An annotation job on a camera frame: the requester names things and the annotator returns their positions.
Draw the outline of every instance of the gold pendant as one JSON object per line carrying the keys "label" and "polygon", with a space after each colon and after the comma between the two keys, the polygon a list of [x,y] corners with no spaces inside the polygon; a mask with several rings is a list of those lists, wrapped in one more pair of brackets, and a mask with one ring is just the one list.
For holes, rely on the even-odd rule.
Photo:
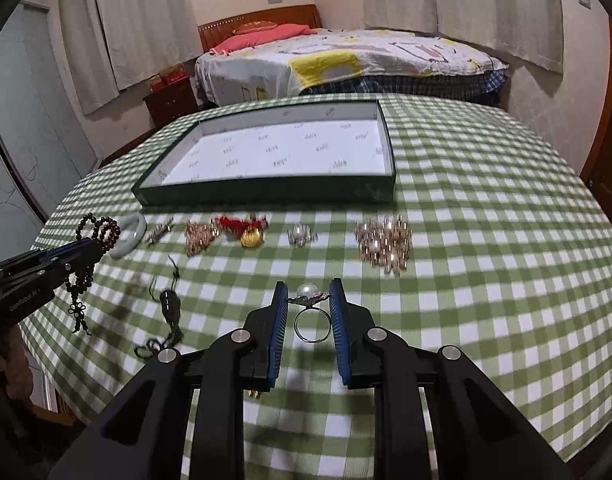
{"label": "gold pendant", "polygon": [[254,249],[263,244],[263,231],[261,229],[249,229],[239,239],[241,246],[246,249]]}

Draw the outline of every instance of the silver screw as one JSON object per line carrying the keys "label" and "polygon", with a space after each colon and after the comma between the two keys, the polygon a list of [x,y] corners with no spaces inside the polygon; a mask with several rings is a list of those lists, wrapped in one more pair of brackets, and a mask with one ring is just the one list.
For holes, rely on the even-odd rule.
{"label": "silver screw", "polygon": [[230,338],[235,343],[245,343],[250,339],[250,332],[248,330],[244,330],[243,328],[235,330],[232,334],[230,334]]}
{"label": "silver screw", "polygon": [[386,332],[382,328],[379,328],[378,326],[368,330],[368,337],[372,339],[373,341],[384,341],[387,335],[388,335],[388,332]]}
{"label": "silver screw", "polygon": [[161,352],[157,354],[157,359],[159,359],[163,363],[171,363],[177,358],[177,352],[175,352],[172,348],[163,349]]}
{"label": "silver screw", "polygon": [[461,350],[456,346],[446,346],[441,350],[441,353],[446,359],[450,359],[451,361],[456,361],[461,357]]}

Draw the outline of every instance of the wooden nightstand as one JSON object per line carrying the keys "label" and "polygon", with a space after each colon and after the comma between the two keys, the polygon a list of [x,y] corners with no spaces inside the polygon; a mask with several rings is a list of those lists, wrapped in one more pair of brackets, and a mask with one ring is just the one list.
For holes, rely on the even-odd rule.
{"label": "wooden nightstand", "polygon": [[199,111],[190,78],[182,79],[144,97],[157,129],[175,119]]}

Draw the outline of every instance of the mattress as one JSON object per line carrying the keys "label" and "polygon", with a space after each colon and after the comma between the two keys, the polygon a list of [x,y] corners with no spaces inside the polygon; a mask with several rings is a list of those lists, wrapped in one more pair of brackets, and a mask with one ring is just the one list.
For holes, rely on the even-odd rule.
{"label": "mattress", "polygon": [[[320,29],[312,36],[227,56],[203,54],[195,72],[208,99],[224,106],[320,93],[326,86],[330,92],[374,92],[382,85],[387,92],[471,100],[498,90],[507,68],[485,52],[445,38],[393,30]],[[352,80],[364,83],[349,90],[339,86]]]}

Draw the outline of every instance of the green and white checkered tablecloth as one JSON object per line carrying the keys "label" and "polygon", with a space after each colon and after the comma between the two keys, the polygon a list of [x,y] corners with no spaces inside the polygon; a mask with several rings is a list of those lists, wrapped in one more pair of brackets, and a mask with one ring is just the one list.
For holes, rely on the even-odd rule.
{"label": "green and white checkered tablecloth", "polygon": [[[222,237],[190,259],[184,223],[223,211],[174,212],[173,232],[152,249],[144,241],[124,259],[105,256],[97,265],[83,296],[92,336],[71,333],[62,287],[24,323],[32,353],[76,413],[91,420],[140,369],[134,345],[167,333],[148,283],[155,275],[157,290],[170,284],[169,254],[181,269],[182,352],[241,326],[251,309],[269,304],[278,280],[294,294],[304,282],[327,290],[340,276],[350,301],[410,345],[460,346],[567,460],[612,420],[612,227],[572,169],[502,110],[404,95],[323,95],[201,112],[84,178],[36,247],[72,241],[89,211],[114,218],[139,211],[132,184],[197,118],[340,98],[381,103],[398,171],[391,208],[243,204],[230,212],[268,216],[263,247],[245,250]],[[400,278],[360,262],[352,233],[359,219],[393,212],[413,229]],[[169,213],[148,214],[149,228]],[[286,229],[296,221],[311,224],[319,240],[290,247]],[[308,345],[294,335],[296,313],[291,307],[277,387],[244,400],[246,475],[366,478],[371,393],[342,386],[332,338]],[[323,320],[305,321],[306,335],[327,329]],[[188,466],[186,459],[183,473]]]}

